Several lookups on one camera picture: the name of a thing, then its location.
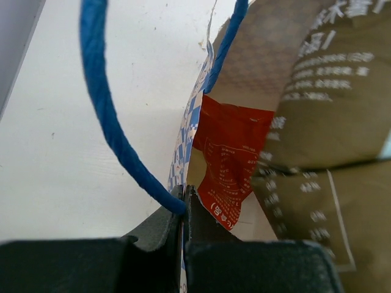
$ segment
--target black plastic object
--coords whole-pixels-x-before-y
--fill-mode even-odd
[[[241,242],[188,186],[183,221],[158,209],[120,239],[18,241],[0,245],[0,293],[177,293],[181,231],[184,293],[341,293],[327,254],[311,242]]]
[[[178,292],[180,224],[159,208],[121,239],[2,244],[0,292]]]
[[[189,293],[341,293],[328,254],[313,242],[241,242],[185,195],[185,267]]]

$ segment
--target red label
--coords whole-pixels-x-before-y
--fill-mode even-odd
[[[193,147],[202,151],[207,168],[198,192],[204,207],[228,230],[237,223],[241,203],[252,192],[250,175],[273,115],[203,96]]]

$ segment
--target white wall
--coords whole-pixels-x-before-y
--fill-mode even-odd
[[[28,2],[8,1],[15,8]],[[213,4],[110,1],[108,75],[119,119],[164,185],[183,109],[206,55]],[[46,0],[0,122],[0,240],[120,236],[158,207],[104,142],[82,76],[79,5]],[[212,38],[233,5],[217,4]],[[0,21],[5,13],[0,9]],[[22,21],[15,13],[9,21]],[[10,60],[2,52],[0,58]]]
[[[0,119],[44,2],[0,1]]]

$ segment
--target blue and white patterned paper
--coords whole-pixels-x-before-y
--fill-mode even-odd
[[[202,65],[201,72],[191,93],[186,106],[185,114],[181,122],[174,156],[170,167],[168,190],[171,191],[176,185],[186,185],[191,147],[197,132],[200,119],[203,90],[208,82],[208,76],[213,64],[213,47],[208,41],[206,44],[208,56]]]

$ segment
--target blue cord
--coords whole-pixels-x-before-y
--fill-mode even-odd
[[[242,20],[246,16],[248,6],[248,0],[236,0],[235,9],[231,16],[230,23],[228,25],[227,31],[225,32],[224,38],[222,39],[219,50],[217,51],[217,57],[214,61],[213,68],[211,69],[208,84],[203,91],[206,94],[212,91],[212,88],[214,87],[214,84],[219,77],[222,65],[228,54],[228,50],[231,47],[232,41],[235,38],[236,33],[238,32]]]
[[[84,77],[104,138],[126,171],[158,203],[184,214],[185,203],[173,196],[147,170],[126,139],[111,99],[104,59],[104,25],[108,0],[82,0],[80,43]]]

